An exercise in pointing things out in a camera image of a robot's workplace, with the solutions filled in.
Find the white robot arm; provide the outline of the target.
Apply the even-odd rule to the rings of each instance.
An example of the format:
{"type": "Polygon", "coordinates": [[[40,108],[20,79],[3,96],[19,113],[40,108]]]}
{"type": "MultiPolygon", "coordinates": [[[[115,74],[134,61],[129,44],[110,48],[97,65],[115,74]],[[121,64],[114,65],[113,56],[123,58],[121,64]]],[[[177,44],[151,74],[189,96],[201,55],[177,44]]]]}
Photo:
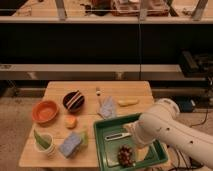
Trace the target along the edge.
{"type": "Polygon", "coordinates": [[[213,169],[213,136],[176,121],[179,114],[173,100],[161,98],[124,128],[139,148],[160,140],[213,169]]]}

